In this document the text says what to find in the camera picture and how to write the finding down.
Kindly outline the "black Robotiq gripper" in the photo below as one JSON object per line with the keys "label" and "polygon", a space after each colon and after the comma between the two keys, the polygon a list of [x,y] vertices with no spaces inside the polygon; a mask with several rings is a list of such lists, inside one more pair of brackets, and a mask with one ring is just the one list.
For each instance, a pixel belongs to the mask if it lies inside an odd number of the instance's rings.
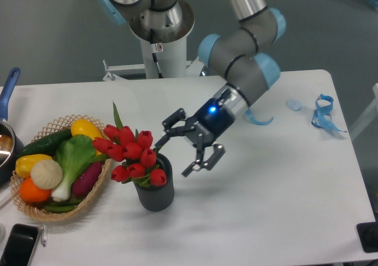
{"label": "black Robotiq gripper", "polygon": [[[154,151],[156,153],[170,138],[178,136],[187,137],[193,143],[193,146],[197,147],[200,140],[199,135],[202,134],[202,147],[209,147],[235,121],[235,117],[223,104],[221,98],[209,99],[193,116],[185,119],[185,110],[179,108],[163,120],[164,134],[155,144]],[[185,121],[184,125],[174,127],[179,121]],[[193,171],[200,171],[204,168],[211,170],[225,154],[223,145],[215,143],[212,147],[213,153],[206,160],[203,158],[204,149],[197,150],[197,158],[181,174],[188,177]]]}

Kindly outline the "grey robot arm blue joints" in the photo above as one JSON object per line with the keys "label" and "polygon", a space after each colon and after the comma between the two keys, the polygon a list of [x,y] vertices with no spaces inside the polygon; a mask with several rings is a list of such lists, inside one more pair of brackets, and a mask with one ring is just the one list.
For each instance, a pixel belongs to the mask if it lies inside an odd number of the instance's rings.
{"label": "grey robot arm blue joints", "polygon": [[[177,23],[193,18],[185,0],[98,0],[114,23],[130,24],[146,16],[146,24],[165,20]],[[277,63],[262,50],[279,39],[286,29],[284,16],[268,8],[265,0],[230,0],[239,28],[227,37],[208,35],[198,47],[198,59],[226,80],[231,97],[223,101],[237,118],[245,113],[280,77]]]}

